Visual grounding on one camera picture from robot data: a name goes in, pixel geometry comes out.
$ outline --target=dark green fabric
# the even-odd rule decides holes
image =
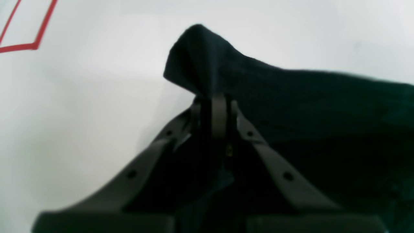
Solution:
[[[164,77],[204,98],[230,94],[320,190],[379,214],[390,233],[414,232],[414,86],[270,66],[199,24],[171,49]]]

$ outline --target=red rectangle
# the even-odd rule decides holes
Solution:
[[[58,0],[52,0],[51,1],[51,4],[50,4],[50,6],[48,8],[48,11],[46,12],[46,15],[45,15],[45,17],[43,19],[43,22],[42,22],[42,24],[40,26],[40,29],[39,29],[39,31],[38,31],[38,33],[36,35],[35,41],[33,43],[30,43],[30,44],[17,44],[17,45],[12,45],[12,46],[1,47],[1,42],[2,42],[2,40],[4,38],[4,36],[7,33],[7,29],[9,27],[9,25],[10,25],[10,22],[12,21],[13,16],[16,13],[16,10],[18,9],[21,1],[22,0],[18,0],[17,1],[16,5],[15,5],[12,13],[10,14],[10,17],[7,20],[6,25],[5,25],[3,31],[2,31],[2,33],[0,35],[0,53],[11,52],[11,51],[18,51],[18,50],[36,50],[36,49],[38,49],[39,48],[39,45],[40,45],[40,42],[42,40],[43,34],[44,34],[44,32],[46,30],[46,27],[48,25],[49,19],[50,19],[51,15],[52,15],[52,12],[53,12],[53,10],[54,10],[54,8],[55,8],[56,3],[57,3]]]

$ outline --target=red line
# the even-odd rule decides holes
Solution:
[[[39,32],[36,36],[36,40],[33,43],[34,49],[39,48],[39,45],[40,45],[40,42],[42,40],[43,34],[45,33],[46,27],[49,23],[49,20],[52,16],[52,13],[53,13],[53,9],[55,8],[57,2],[58,2],[58,0],[52,0],[51,5],[49,6],[48,12],[46,13],[45,18],[43,19],[42,26],[40,26]]]
[[[20,2],[21,2],[21,0],[17,1],[16,5],[14,6],[14,9],[12,11],[12,14],[10,15],[9,19],[7,20],[6,26],[4,26],[3,32],[1,33],[1,36],[0,36],[0,44],[1,44],[1,41],[3,40],[4,34],[6,34],[7,28],[9,27],[9,24],[10,24],[12,18],[13,18],[14,13],[17,10],[17,7],[19,6]]]
[[[0,53],[17,51],[17,50],[28,50],[28,49],[35,49],[34,43],[31,43],[31,44],[18,44],[18,45],[0,47]]]

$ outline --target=white wall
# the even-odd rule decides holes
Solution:
[[[162,78],[189,26],[282,68],[414,83],[412,12],[410,0],[59,0],[39,50],[0,53],[0,232],[28,233],[39,211],[100,188],[191,104]]]

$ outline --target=cloth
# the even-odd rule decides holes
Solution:
[[[350,211],[414,232],[414,86],[270,66],[197,24],[172,47],[164,77],[224,92],[273,149]]]

